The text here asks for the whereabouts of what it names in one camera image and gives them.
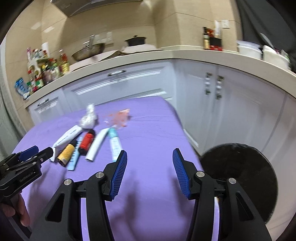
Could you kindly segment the person's left hand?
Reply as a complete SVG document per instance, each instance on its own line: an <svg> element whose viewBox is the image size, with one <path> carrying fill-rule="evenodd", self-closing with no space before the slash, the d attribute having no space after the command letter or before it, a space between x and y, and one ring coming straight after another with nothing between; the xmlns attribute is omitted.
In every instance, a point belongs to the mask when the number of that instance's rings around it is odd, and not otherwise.
<svg viewBox="0 0 296 241"><path fill-rule="evenodd" d="M1 209L7 217L12 217L18 213L21 216L20 222L22 226L28 227L30 225L31 219L25 201L20 193L18 193L18 202L15 207L1 203Z"/></svg>

